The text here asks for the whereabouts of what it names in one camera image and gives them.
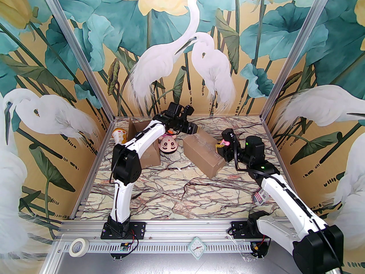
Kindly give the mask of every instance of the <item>white egret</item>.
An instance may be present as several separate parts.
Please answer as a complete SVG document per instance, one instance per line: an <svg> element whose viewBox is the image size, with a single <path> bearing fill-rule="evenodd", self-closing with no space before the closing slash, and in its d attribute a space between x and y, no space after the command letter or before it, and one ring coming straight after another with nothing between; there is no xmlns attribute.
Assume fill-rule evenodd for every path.
<svg viewBox="0 0 365 274"><path fill-rule="evenodd" d="M48 251L49 245L29 238L43 236L44 228L19 216L19 199L27 168L17 156L11 123L6 132L5 114L0 113L0 269L1 273L29 272L38 260L37 253Z"/></svg>
<svg viewBox="0 0 365 274"><path fill-rule="evenodd" d="M13 130L9 126L5 139L5 116L0 113L0 253L20 250L27 242L27 232L18 215L22 184L27 169L17 156Z"/></svg>
<svg viewBox="0 0 365 274"><path fill-rule="evenodd" d="M181 49L194 44L191 61L199 75L204 79L210 99L217 92L218 112L229 109L236 97L230 64L227 56L214 49L214 40L207 34L198 32Z"/></svg>
<svg viewBox="0 0 365 274"><path fill-rule="evenodd" d="M200 11L196 0L187 0L190 12L190 22L184 34L176 41L148 48L134 64L129 74L132 92L130 100L138 102L141 107L145 106L145 100L150 103L150 85L161 77L169 76L172 72L174 63L183 53L181 47L196 32L199 21Z"/></svg>
<svg viewBox="0 0 365 274"><path fill-rule="evenodd" d="M328 214L327 223L336 224L344 236L344 247L355 249L365 244L365 162L363 150L365 133L352 144L348 153L346 171L337 184L336 191L328 197L334 197L334 204L342 206Z"/></svg>
<svg viewBox="0 0 365 274"><path fill-rule="evenodd" d="M98 128L91 117L71 106L58 95L38 97L26 88L17 88L7 93L3 100L6 135L16 111L22 122L34 132L63 134L85 141L85 137L98 143Z"/></svg>
<svg viewBox="0 0 365 274"><path fill-rule="evenodd" d="M365 100L358 99L337 85L322 85L304 90L292 97L278 124L293 123L302 116L318 126L333 122L364 120Z"/></svg>

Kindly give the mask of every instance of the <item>floral wall mural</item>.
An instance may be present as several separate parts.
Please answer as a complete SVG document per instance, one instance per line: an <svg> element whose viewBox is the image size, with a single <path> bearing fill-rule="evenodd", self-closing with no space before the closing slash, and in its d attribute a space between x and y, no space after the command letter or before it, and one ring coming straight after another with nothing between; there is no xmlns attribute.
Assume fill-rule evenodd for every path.
<svg viewBox="0 0 365 274"><path fill-rule="evenodd" d="M38 273L109 126L44 0L0 0L0 106L0 272Z"/></svg>
<svg viewBox="0 0 365 274"><path fill-rule="evenodd" d="M114 113L124 116L155 114L173 100L197 114L259 114L313 3L59 1ZM326 39L317 27L303 53ZM62 37L53 40L68 64Z"/></svg>
<svg viewBox="0 0 365 274"><path fill-rule="evenodd" d="M329 0L328 37L287 78L266 119L303 200L344 234L345 273L365 268L365 0Z"/></svg>

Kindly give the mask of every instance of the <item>egret beak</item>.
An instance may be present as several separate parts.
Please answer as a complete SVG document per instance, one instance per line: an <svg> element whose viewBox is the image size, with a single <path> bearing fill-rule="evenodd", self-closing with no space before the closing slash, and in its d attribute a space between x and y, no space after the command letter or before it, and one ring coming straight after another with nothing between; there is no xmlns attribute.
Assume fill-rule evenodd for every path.
<svg viewBox="0 0 365 274"><path fill-rule="evenodd" d="M351 115L351 116L363 116L365 118L365 114L361 114L358 112L348 112L347 115Z"/></svg>
<svg viewBox="0 0 365 274"><path fill-rule="evenodd" d="M185 44L184 44L184 46L182 46L176 53L175 53L175 55L177 54L177 53L179 53L180 51L182 51L182 50L184 50L187 46L189 46L190 45L190 43L192 42L192 41L195 41L197 38L191 38L191 39L189 39Z"/></svg>
<svg viewBox="0 0 365 274"><path fill-rule="evenodd" d="M10 123L11 123L11 118L10 118L10 108L13 104L10 104L6 107L4 113L5 113L5 140L6 140L6 145L9 145L9 130L10 130Z"/></svg>

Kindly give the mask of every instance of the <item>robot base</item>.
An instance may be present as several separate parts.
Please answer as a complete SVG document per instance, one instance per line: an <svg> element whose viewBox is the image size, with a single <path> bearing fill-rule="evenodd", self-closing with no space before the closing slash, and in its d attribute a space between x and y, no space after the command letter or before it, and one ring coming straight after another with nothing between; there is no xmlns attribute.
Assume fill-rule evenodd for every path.
<svg viewBox="0 0 365 274"><path fill-rule="evenodd" d="M134 232L136 238L143 240L145 236L146 223L145 222L130 222L130 217L123 222L116 222L108 216L108 221L104 223L102 234L100 239L102 240L123 240L132 239L133 236L131 232Z"/></svg>

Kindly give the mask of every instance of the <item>red wire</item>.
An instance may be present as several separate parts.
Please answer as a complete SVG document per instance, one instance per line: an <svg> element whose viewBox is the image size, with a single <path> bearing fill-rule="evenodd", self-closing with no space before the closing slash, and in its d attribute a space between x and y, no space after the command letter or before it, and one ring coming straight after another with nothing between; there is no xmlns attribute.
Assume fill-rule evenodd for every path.
<svg viewBox="0 0 365 274"><path fill-rule="evenodd" d="M262 245L264 240L265 240L265 235L262 236L262 241L257 246Z"/></svg>
<svg viewBox="0 0 365 274"><path fill-rule="evenodd" d="M134 231L131 229L131 232L132 232L132 243L128 246L128 250L130 250L132 248L132 245L134 243Z"/></svg>

